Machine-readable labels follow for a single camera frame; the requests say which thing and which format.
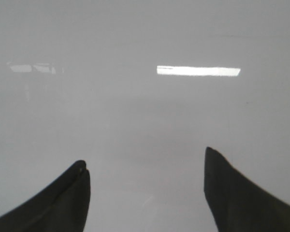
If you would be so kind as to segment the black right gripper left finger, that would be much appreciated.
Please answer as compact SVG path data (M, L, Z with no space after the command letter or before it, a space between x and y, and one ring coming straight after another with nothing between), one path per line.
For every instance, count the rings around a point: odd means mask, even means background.
M82 232L90 202L86 162L76 161L38 194L0 216L0 232Z

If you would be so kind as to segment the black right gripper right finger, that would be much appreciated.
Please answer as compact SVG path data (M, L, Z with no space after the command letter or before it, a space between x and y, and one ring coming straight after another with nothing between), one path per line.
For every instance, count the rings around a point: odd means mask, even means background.
M290 232L290 205L260 188L211 147L203 190L220 232Z

